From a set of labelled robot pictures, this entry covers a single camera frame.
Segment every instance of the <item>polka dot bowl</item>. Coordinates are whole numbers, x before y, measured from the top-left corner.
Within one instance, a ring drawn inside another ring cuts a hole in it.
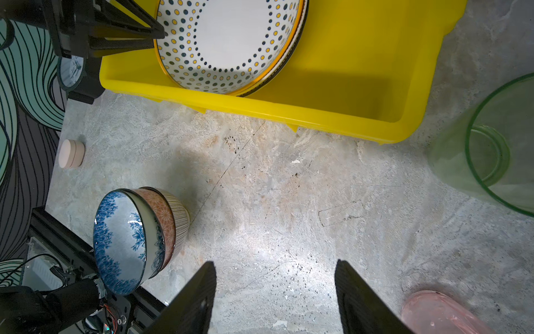
[[[160,0],[160,65],[185,89],[251,94],[293,53],[307,8],[308,0]]]

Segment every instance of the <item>pink translucent object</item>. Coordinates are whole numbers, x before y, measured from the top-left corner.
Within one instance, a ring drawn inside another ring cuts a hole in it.
[[[460,304],[435,291],[411,295],[400,316],[415,334],[495,334]]]

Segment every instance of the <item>brown patterned bowl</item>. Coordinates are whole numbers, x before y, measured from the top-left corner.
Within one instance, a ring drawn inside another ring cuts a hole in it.
[[[170,206],[172,210],[172,215],[174,217],[174,224],[175,224],[175,230],[176,230],[176,241],[174,244],[174,252],[172,253],[172,258],[174,258],[176,255],[178,255],[178,253],[182,249],[182,246],[184,245],[185,239],[187,237],[187,233],[189,232],[189,226],[191,225],[189,212],[187,212],[187,210],[182,205],[182,203],[180,203],[178,198],[176,198],[170,192],[166,190],[162,190],[162,189],[151,188],[151,187],[143,187],[143,189],[153,190],[159,193],[161,196],[165,197],[167,204]]]
[[[165,259],[163,261],[163,266],[161,267],[162,270],[172,258],[172,253],[175,248],[176,230],[172,210],[165,198],[158,192],[150,189],[134,189],[134,191],[141,196],[148,203],[152,211],[154,211],[160,223],[161,230],[163,231]]]

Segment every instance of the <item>rectangular mark on table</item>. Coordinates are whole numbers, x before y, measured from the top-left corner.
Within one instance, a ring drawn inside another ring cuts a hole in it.
[[[342,222],[350,222],[364,215],[361,200],[346,203],[319,211],[319,221],[324,227]]]

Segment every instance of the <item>white paint chip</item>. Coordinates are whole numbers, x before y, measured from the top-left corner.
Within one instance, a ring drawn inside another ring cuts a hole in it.
[[[287,328],[287,321],[285,321],[285,320],[277,320],[272,326],[276,327],[276,326],[281,326],[281,325],[284,325]]]

